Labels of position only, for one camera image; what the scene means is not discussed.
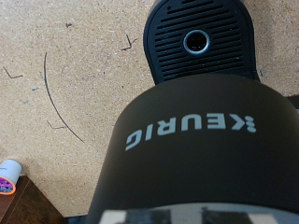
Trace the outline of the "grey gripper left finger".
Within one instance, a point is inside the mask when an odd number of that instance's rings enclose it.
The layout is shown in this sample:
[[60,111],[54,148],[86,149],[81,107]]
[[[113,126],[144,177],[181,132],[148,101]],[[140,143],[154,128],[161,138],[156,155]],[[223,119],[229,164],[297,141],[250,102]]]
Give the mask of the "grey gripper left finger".
[[99,224],[171,224],[169,210],[107,210]]

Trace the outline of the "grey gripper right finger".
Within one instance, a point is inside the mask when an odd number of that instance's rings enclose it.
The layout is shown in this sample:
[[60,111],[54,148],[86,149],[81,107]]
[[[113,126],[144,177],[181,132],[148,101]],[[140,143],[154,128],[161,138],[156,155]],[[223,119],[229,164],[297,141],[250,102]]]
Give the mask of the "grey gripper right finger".
[[233,211],[202,211],[202,224],[278,224],[271,214]]

